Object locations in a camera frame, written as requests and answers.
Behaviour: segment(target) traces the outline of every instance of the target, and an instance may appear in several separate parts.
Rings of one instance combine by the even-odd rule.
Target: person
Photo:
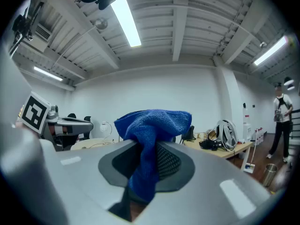
[[[274,100],[275,116],[274,121],[276,121],[275,137],[272,148],[267,155],[267,158],[271,158],[279,143],[281,134],[283,133],[284,138],[284,152],[283,161],[287,163],[287,158],[289,156],[289,133],[291,124],[291,112],[293,110],[293,105],[290,97],[282,93],[282,87],[279,83],[275,87],[276,98]]]

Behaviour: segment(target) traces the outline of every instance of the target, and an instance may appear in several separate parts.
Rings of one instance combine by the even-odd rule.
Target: ceiling beam
[[[47,0],[54,9],[59,12],[79,33],[93,28],[93,24],[89,21],[86,15],[72,0]],[[92,29],[84,36],[90,44],[92,44],[99,54],[111,65],[114,69],[119,69],[119,58],[111,50],[103,37],[96,29]]]
[[[96,79],[106,75],[112,75],[122,72],[132,72],[135,70],[146,70],[146,69],[157,69],[157,68],[211,68],[215,69],[215,65],[211,57],[200,56],[200,55],[181,55],[178,61],[172,60],[172,55],[156,55],[156,56],[144,56],[135,59],[122,59],[120,64],[120,69],[115,71],[113,69],[108,69],[107,67],[101,67],[98,70],[90,73],[90,77],[86,80],[75,81],[73,84],[77,86],[79,84],[85,83],[92,79]]]
[[[286,76],[291,76],[293,79],[298,79],[298,74],[300,74],[300,68],[297,63],[283,69],[282,71],[274,74],[272,77],[269,77],[267,80],[271,83],[273,82],[282,82]]]
[[[294,63],[299,63],[299,60],[298,59],[294,59],[292,61],[284,61],[283,63],[279,63],[276,65],[275,69],[270,69],[267,74],[263,77],[264,80],[272,77],[274,74],[276,73],[280,73],[281,71],[284,70],[284,68],[286,67],[290,67],[292,66]]]
[[[188,0],[173,0],[174,4],[188,5]],[[172,53],[173,61],[178,61],[184,31],[187,23],[188,9],[183,7],[174,8],[174,21],[173,21],[173,40],[172,40]]]
[[[253,0],[241,26],[250,33],[256,34],[265,24],[271,14],[272,6],[269,0]],[[238,28],[223,51],[222,59],[225,64],[231,63],[251,42],[254,37]]]
[[[26,47],[36,55],[51,60],[53,63],[56,62],[57,59],[60,57],[58,53],[56,53],[49,47],[47,47],[44,52],[41,52],[26,42],[22,42],[20,46]],[[88,77],[88,73],[86,71],[84,71],[82,68],[78,67],[77,65],[75,65],[74,63],[70,62],[69,60],[63,57],[61,57],[57,61],[56,65],[79,78],[86,79]]]

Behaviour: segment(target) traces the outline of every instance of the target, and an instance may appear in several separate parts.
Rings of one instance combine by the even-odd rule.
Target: blue towel
[[[192,115],[182,111],[145,110],[131,112],[114,122],[124,140],[138,141],[143,150],[140,165],[129,179],[129,187],[142,199],[150,202],[158,182],[155,141],[171,141],[185,134],[191,126]]]

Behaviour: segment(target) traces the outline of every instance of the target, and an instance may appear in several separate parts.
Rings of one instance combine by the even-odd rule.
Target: desk
[[[90,148],[93,146],[93,148],[96,147],[102,147],[108,144],[113,143],[112,140],[103,140],[103,138],[93,138],[93,139],[87,139],[87,140],[83,140],[83,141],[79,141],[77,143],[75,143],[70,150],[80,150],[83,147],[85,148]]]
[[[218,156],[220,158],[231,158],[236,154],[239,154],[240,152],[246,150],[246,154],[245,154],[245,158],[243,160],[243,164],[242,167],[240,168],[242,171],[244,170],[245,166],[246,166],[246,162],[248,160],[248,156],[249,156],[249,152],[250,152],[250,147],[252,145],[252,142],[246,142],[243,144],[237,144],[235,147],[235,151],[224,151],[221,149],[218,149],[216,151],[212,151],[212,150],[208,150],[208,149],[202,149],[199,145],[199,142],[203,141],[203,139],[201,138],[197,138],[196,140],[192,141],[184,141],[183,144],[189,148],[193,148],[193,149],[197,149],[197,150],[201,150],[207,153],[210,153],[212,155]]]

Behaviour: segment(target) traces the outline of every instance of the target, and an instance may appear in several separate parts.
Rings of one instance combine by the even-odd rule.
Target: trash can
[[[244,159],[245,158],[246,153],[245,152],[240,152],[239,153],[239,158],[240,159]]]
[[[271,184],[273,178],[275,177],[276,172],[277,172],[276,165],[268,164],[263,173],[262,185],[268,187]]]

